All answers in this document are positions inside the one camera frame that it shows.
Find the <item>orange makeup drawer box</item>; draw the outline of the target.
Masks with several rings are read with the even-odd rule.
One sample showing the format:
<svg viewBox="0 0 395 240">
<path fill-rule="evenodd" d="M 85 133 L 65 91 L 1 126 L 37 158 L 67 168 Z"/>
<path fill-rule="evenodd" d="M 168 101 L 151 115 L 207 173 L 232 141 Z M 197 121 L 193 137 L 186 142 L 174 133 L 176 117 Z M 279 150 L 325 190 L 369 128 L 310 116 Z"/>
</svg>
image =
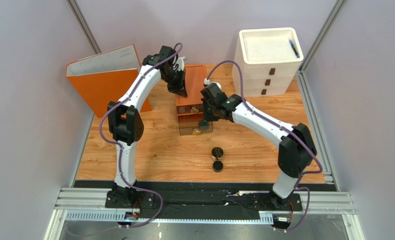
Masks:
<svg viewBox="0 0 395 240">
<path fill-rule="evenodd" d="M 176 112 L 178 115 L 197 114 L 203 112 L 201 90 L 207 78 L 207 67 L 204 64 L 186 66 L 185 89 L 187 97 L 175 96 Z"/>
</svg>

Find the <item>clear acrylic drawer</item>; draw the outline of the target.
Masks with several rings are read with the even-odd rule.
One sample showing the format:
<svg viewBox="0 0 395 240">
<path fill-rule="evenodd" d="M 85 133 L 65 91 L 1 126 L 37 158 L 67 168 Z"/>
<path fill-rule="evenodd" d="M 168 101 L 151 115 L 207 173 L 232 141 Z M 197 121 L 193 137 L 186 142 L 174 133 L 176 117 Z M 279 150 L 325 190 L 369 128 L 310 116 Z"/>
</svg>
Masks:
<svg viewBox="0 0 395 240">
<path fill-rule="evenodd" d="M 208 129 L 199 129 L 199 121 L 204 120 L 203 113 L 181 114 L 177 116 L 178 128 L 180 135 L 199 135 L 203 133 L 211 133 L 214 129 L 213 122 L 210 123 Z"/>
</svg>

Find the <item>glass cream jar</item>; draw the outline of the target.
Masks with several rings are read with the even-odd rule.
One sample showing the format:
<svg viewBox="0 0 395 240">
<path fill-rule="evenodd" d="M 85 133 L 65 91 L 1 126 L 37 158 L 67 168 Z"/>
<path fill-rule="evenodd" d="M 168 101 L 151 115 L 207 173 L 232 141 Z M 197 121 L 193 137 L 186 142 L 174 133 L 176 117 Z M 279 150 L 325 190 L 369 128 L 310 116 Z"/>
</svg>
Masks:
<svg viewBox="0 0 395 240">
<path fill-rule="evenodd" d="M 211 159 L 213 161 L 222 161 L 224 158 L 225 152 L 221 147 L 214 147 L 211 150 Z"/>
</svg>

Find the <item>black jar lid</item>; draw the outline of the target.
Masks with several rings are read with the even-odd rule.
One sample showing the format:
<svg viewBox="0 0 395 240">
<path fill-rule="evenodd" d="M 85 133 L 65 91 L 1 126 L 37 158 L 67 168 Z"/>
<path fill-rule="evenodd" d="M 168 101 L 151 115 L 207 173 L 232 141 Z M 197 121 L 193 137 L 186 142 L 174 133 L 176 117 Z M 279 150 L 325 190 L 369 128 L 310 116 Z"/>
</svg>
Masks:
<svg viewBox="0 0 395 240">
<path fill-rule="evenodd" d="M 224 164 L 219 160 L 214 161 L 212 164 L 212 170 L 216 173 L 221 172 L 223 168 L 224 168 Z"/>
</svg>

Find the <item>green round puff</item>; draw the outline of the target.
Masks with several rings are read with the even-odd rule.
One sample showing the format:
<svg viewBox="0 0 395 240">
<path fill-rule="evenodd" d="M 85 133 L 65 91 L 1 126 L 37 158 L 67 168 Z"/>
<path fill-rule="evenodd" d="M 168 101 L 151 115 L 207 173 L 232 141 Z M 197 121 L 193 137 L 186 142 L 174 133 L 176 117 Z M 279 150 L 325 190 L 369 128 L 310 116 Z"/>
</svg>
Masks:
<svg viewBox="0 0 395 240">
<path fill-rule="evenodd" d="M 199 129 L 208 129 L 208 127 L 210 126 L 210 123 L 208 122 L 208 121 L 205 121 L 205 120 L 201 120 L 201 121 L 199 121 L 199 123 L 198 123 L 198 127 L 199 127 Z"/>
</svg>

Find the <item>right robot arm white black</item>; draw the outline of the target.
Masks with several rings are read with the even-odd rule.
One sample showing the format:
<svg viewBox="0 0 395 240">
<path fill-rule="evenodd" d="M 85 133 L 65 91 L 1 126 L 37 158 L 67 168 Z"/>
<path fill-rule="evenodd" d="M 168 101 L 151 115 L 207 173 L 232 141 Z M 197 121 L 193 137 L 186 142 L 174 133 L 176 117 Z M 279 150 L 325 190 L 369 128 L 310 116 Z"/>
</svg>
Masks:
<svg viewBox="0 0 395 240">
<path fill-rule="evenodd" d="M 303 123 L 292 125 L 275 119 L 237 94 L 227 96 L 215 83 L 205 86 L 200 93 L 206 121 L 227 120 L 245 126 L 277 147 L 280 174 L 267 204 L 274 209 L 283 207 L 317 155 L 309 128 Z"/>
</svg>

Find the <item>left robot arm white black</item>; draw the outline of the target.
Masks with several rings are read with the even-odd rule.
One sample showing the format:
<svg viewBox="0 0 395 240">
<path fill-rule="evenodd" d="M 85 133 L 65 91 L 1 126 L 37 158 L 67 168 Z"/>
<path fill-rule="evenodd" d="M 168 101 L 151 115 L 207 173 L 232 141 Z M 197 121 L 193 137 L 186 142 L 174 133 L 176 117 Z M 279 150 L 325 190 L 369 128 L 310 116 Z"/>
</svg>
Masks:
<svg viewBox="0 0 395 240">
<path fill-rule="evenodd" d="M 148 55 L 129 90 L 117 102 L 107 106 L 108 127 L 112 144 L 116 145 L 117 173 L 111 190 L 107 193 L 106 208 L 131 208 L 138 203 L 136 186 L 136 152 L 138 141 L 144 133 L 140 111 L 150 91 L 161 80 L 167 90 L 187 97 L 184 58 L 175 48 L 163 45 L 158 54 Z"/>
</svg>

